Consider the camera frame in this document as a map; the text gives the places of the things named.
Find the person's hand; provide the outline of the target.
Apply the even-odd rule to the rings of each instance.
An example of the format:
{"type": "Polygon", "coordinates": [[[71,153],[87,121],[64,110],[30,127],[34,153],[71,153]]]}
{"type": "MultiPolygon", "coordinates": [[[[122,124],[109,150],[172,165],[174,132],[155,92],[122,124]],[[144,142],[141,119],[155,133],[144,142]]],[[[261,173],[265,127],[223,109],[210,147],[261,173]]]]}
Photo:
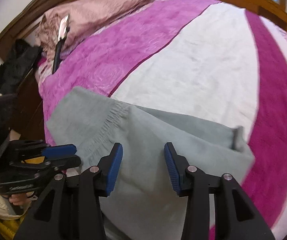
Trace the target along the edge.
{"type": "Polygon", "coordinates": [[[22,205],[26,205],[26,204],[30,203],[33,196],[34,196],[34,194],[32,192],[17,193],[17,194],[11,195],[8,198],[8,200],[13,205],[22,206],[22,205]]]}

